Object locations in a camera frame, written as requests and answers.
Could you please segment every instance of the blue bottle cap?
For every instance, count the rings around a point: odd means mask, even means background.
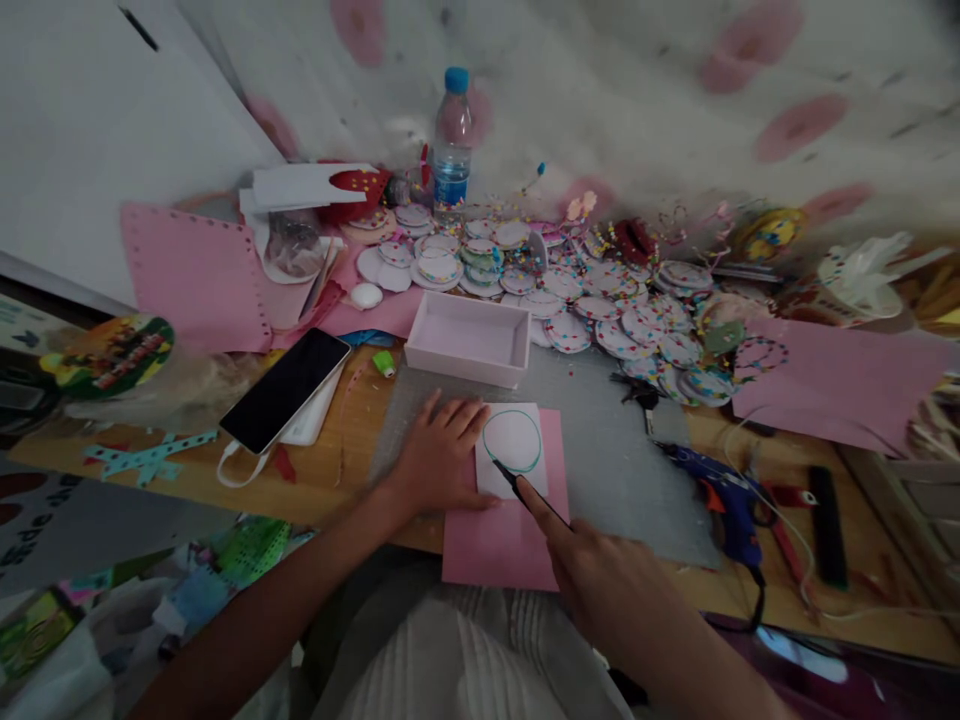
[[[465,68],[447,68],[447,72],[443,76],[443,85],[447,92],[463,95],[470,87],[470,72]]]

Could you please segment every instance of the water bottle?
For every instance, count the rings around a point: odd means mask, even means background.
[[[473,117],[467,102],[470,73],[463,68],[447,68],[443,76],[447,89],[437,111],[430,167],[433,169],[433,215],[441,225],[460,222],[459,205],[466,202],[470,178],[470,141]]]

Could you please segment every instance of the hot glue gun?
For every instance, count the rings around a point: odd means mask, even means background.
[[[734,562],[746,566],[759,586],[760,596],[750,625],[746,628],[748,632],[753,632],[763,617],[766,587],[760,572],[763,551],[756,528],[769,527],[776,519],[773,513],[766,517],[757,517],[755,514],[758,494],[767,497],[766,490],[753,478],[742,476],[733,468],[689,448],[665,443],[656,445],[675,465],[703,485],[707,493],[707,510],[719,516],[723,523],[723,553]]]

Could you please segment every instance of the pink paper with holes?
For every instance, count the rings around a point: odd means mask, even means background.
[[[120,212],[137,307],[207,352],[265,352],[273,340],[266,276],[243,225],[142,203]]]

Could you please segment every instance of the black phone screen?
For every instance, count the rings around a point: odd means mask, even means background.
[[[311,328],[223,416],[220,427],[259,455],[349,353],[342,340]]]

